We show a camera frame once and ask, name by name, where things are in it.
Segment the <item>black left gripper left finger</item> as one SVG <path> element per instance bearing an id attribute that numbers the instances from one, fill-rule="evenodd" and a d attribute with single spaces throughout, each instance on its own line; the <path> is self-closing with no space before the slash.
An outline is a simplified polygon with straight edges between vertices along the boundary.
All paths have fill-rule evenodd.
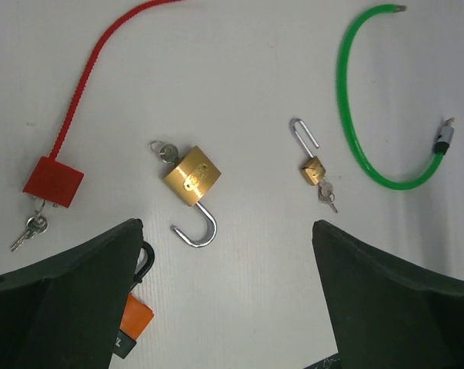
<path id="1" fill-rule="evenodd" d="M 107 368 L 143 246 L 128 219 L 0 275 L 0 368 Z"/>

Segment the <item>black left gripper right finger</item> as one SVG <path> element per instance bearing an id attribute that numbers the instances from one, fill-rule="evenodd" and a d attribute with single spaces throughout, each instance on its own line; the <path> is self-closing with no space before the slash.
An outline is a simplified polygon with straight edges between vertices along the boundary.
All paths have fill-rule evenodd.
<path id="1" fill-rule="evenodd" d="M 312 248 L 337 347 L 314 368 L 464 368 L 464 281 L 324 220 Z"/>

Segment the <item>large brass padlock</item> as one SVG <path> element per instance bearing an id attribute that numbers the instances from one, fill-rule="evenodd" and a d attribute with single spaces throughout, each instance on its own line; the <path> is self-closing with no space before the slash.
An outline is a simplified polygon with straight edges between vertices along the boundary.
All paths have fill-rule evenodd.
<path id="1" fill-rule="evenodd" d="M 188 246 L 204 248 L 214 241 L 218 225 L 215 217 L 202 203 L 202 198 L 217 182 L 221 176 L 221 171 L 199 146 L 192 147 L 183 157 L 179 155 L 179 163 L 172 166 L 172 170 L 163 178 L 163 181 L 185 204 L 191 208 L 196 208 L 201 213 L 205 218 L 206 231 L 201 239 L 196 240 L 191 239 L 177 225 L 173 224 L 170 229 Z"/>

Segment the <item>keys of large padlock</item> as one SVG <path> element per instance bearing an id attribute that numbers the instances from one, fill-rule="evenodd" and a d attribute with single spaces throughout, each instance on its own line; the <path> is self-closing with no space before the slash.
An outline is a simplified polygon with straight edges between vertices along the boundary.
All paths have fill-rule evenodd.
<path id="1" fill-rule="evenodd" d="M 179 150 L 171 143 L 163 141 L 151 141 L 149 150 L 156 154 L 160 161 L 166 164 L 176 165 L 179 163 Z"/>

